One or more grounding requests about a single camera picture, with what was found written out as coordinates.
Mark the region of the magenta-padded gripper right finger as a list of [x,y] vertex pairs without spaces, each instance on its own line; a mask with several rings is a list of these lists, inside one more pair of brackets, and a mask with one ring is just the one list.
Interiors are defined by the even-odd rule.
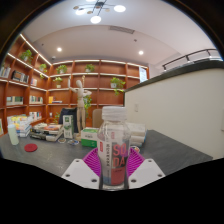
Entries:
[[152,158],[145,159],[131,148],[126,164],[126,176],[128,188],[135,189],[159,180],[165,174]]

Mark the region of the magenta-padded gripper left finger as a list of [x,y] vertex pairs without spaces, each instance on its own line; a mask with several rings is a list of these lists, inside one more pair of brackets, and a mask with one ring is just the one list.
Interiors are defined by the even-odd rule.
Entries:
[[98,189],[101,179],[98,149],[91,150],[83,159],[74,159],[62,178],[84,188]]

